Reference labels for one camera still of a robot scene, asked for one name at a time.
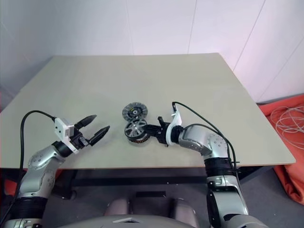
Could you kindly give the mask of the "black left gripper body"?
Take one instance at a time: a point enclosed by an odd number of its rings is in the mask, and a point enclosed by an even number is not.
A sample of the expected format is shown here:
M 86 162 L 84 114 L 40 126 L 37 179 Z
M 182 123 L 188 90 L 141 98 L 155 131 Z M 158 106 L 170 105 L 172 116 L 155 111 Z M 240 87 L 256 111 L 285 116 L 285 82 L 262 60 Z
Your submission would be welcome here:
M 70 136 L 70 142 L 76 149 L 83 149 L 89 145 L 89 140 L 77 129 L 75 129 L 74 134 Z

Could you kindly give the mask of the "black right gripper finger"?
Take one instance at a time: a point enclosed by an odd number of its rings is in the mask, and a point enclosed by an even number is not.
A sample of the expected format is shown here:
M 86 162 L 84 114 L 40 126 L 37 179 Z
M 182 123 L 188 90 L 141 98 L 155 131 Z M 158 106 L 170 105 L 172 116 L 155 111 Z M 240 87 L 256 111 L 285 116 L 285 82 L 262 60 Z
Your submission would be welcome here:
M 158 133 L 158 126 L 153 125 L 153 124 L 147 124 L 147 125 L 143 126 L 142 129 L 144 130 L 144 132 L 146 134 L 157 134 Z

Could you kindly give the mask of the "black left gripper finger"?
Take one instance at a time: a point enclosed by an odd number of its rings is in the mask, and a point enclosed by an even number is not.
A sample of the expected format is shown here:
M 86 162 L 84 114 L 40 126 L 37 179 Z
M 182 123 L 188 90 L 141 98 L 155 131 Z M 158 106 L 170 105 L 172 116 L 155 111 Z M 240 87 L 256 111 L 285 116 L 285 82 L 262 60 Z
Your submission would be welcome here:
M 97 142 L 99 142 L 109 131 L 110 126 L 106 126 L 102 129 L 100 129 L 98 132 L 94 134 L 94 136 L 89 140 L 90 145 L 95 145 Z
M 75 124 L 75 128 L 80 130 L 81 128 L 89 125 L 95 118 L 96 118 L 96 114 L 89 115 L 89 116 L 85 117 L 84 119 L 80 120 L 79 122 L 77 122 Z

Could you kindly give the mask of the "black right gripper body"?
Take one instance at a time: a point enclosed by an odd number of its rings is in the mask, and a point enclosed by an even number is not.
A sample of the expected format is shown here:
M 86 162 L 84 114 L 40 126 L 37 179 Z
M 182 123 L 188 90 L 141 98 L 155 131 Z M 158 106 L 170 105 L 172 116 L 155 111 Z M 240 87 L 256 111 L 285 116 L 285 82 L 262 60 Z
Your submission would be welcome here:
M 169 122 L 165 122 L 161 116 L 158 117 L 159 125 L 155 125 L 154 136 L 160 144 L 168 145 L 166 140 L 167 129 L 170 125 Z

